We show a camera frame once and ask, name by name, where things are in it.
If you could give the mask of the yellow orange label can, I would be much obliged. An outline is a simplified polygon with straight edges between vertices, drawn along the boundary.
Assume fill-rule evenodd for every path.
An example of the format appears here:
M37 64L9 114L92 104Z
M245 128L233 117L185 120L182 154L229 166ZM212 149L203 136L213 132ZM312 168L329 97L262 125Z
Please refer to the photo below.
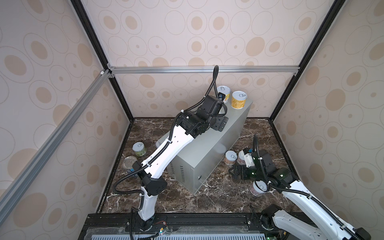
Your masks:
M245 106L247 94L243 91L235 91L232 93L231 107L234 109L242 109Z

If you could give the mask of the yellow fruit label can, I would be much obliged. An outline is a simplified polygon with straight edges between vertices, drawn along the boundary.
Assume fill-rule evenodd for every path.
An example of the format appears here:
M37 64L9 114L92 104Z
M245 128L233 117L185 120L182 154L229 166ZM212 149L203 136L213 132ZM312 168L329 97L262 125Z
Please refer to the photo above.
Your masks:
M225 99L224 103L227 103L229 98L230 98L231 89L229 87L227 87L227 86L218 86L217 87L217 92L218 93L226 94L226 99Z

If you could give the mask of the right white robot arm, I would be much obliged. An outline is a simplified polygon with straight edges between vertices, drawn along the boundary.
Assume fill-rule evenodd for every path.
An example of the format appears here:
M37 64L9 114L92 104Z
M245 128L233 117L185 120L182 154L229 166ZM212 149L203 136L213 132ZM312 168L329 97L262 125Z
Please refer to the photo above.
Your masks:
M271 204L260 216L263 229L281 229L300 240L370 240L364 228L354 228L316 198L298 176L287 168L277 168L270 154L259 149L258 137L253 136L252 148L242 151L245 165L229 169L233 179L251 180L254 196L278 192L292 201L313 222L299 220L281 207Z

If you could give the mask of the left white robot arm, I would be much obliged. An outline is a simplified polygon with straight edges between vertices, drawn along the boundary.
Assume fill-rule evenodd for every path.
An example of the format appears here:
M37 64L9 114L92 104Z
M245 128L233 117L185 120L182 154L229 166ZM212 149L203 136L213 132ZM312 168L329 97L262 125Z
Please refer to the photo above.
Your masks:
M158 195L167 187L162 174L172 159L196 137L209 129L221 132L227 124L228 108L224 103L225 95L218 92L216 85L218 74L219 66L215 66L212 82L204 97L192 107L181 110L174 118L169 135L160 147L141 163L134 162L134 170L117 180L112 187L113 193L117 195L140 194L140 206L136 212L144 223L154 219ZM139 176L141 180L140 189L118 188L119 184L134 175Z

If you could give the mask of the pink label can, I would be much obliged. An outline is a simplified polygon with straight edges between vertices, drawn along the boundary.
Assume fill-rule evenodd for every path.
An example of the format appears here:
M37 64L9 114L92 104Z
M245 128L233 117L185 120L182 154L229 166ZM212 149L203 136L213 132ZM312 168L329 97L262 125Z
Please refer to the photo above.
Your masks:
M239 151L239 153L238 153L237 163L239 165L246 165L245 154L244 154L243 150Z

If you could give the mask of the orange white label can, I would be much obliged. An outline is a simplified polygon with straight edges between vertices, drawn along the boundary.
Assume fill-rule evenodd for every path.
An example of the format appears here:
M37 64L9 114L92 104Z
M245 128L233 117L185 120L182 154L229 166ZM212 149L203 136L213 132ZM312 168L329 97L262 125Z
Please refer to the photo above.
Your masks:
M237 153L232 150L229 150L225 153L224 163L228 166L232 166L237 161L237 158Z

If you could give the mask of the purple white label can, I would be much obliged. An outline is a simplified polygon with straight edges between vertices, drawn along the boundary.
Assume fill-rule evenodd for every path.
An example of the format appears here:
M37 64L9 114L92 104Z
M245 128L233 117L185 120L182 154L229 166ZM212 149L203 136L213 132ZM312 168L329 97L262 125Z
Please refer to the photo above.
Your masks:
M268 192L268 188L266 183L263 181L253 181L250 185L250 192L253 196L260 197Z

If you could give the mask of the grey metal cabinet box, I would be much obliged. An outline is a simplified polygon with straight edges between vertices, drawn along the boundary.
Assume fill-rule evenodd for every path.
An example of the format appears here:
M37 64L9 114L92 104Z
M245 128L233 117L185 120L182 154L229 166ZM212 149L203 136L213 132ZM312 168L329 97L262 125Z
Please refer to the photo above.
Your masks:
M168 173L195 195L240 137L252 103L247 99L239 110L226 103L229 120L224 130L209 129L198 136L174 157L167 166Z

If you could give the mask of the green label can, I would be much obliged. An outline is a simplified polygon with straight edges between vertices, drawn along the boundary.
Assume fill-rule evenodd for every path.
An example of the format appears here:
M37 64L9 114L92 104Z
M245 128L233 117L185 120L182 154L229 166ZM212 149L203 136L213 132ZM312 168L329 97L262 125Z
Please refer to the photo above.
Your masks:
M147 152L147 149L146 149L145 144L143 142L134 143L132 149L133 149L135 155L138 157L144 156Z

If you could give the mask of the blue label dark can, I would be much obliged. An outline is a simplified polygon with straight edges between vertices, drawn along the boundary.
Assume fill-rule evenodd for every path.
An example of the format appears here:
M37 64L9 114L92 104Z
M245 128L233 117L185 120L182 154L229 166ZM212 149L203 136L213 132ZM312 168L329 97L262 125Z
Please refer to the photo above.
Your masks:
M137 158L135 156L129 156L129 157L124 158L123 163L122 163L123 169L133 172L134 171L133 164L136 161L137 161Z

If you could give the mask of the silver horizontal back rail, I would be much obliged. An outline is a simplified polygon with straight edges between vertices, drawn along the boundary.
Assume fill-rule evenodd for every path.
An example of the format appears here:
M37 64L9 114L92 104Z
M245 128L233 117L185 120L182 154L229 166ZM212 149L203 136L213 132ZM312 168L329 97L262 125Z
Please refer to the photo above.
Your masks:
M299 66L221 66L219 73L297 73ZM209 74L214 66L205 67L111 67L114 75L119 74Z

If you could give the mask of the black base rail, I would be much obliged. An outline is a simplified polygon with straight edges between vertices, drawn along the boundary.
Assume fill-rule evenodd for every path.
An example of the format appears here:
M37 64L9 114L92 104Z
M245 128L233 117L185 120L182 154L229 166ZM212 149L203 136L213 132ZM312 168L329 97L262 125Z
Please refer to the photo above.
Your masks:
M153 226L140 230L130 214L91 214L80 240L294 240L288 231L262 226L260 213L156 214Z

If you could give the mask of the black corner frame post right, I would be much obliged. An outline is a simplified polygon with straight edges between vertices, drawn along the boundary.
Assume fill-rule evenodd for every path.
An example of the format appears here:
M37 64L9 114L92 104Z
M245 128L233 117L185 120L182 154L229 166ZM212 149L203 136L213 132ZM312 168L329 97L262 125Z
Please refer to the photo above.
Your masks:
M318 47L324 40L326 34L330 30L332 24L334 23L335 19L337 18L338 14L340 13L341 9L345 5L347 1L346 0L336 0L331 5L330 10L326 14L324 20L321 22L321 25L318 29L318 31L315 34L315 37L313 38L311 44L309 45L309 48L307 49L306 53L304 54L303 59L301 60L299 64L299 70L296 74L293 75L293 77L290 79L288 86L286 87L285 91L283 92L283 95L281 96L280 100L278 101L277 106L275 107L274 111L272 112L270 116L270 123L273 123L280 111L282 110L285 102L287 101L288 97L290 96L291 92L294 90L294 87L296 86L297 82L299 81L301 75L304 73L304 70L310 63L312 57L314 56L315 52L318 50Z

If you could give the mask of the black corner frame post left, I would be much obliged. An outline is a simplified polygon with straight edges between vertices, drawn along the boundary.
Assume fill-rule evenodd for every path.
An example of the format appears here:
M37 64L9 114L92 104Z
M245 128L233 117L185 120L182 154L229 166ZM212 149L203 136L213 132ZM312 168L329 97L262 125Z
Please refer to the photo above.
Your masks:
M93 25L91 23L91 20L90 18L88 17L88 14L86 13L86 9L82 3L82 1L79 1L79 0L71 0L71 5L73 6L74 10L75 10L75 13L77 15L77 17L79 18L80 22L81 22L81 25L97 55L97 58L99 60L99 62L101 63L102 67L104 70L109 70L110 72L112 71L112 68L111 66L109 65L109 61L106 57L106 54L103 50L103 47L101 45L101 42L99 41L99 38L93 28ZM120 102L120 104L122 105L123 107L123 110L125 112L125 114L127 115L128 117L128 120L130 122L133 122L135 120L128 104L127 104L127 101L123 95L123 92L122 92L122 89L116 79L116 77L111 74L111 77L109 77L109 80L110 80L110 83L118 97L118 100Z

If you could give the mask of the silver left side rail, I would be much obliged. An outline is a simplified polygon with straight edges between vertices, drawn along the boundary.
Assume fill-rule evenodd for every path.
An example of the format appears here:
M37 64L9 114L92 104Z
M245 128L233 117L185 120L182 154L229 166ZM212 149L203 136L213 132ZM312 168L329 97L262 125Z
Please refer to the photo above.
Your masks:
M105 69L103 74L99 75L94 80L87 91L76 102L74 107L70 109L59 126L52 132L42 147L36 152L30 162L24 167L5 194L1 197L1 225L4 224L5 220L16 207L21 197L25 194L27 189L41 172L45 164L63 141L64 137L68 134L80 115L84 112L85 108L90 104L91 100L103 85L104 81L109 78L111 72L111 70Z

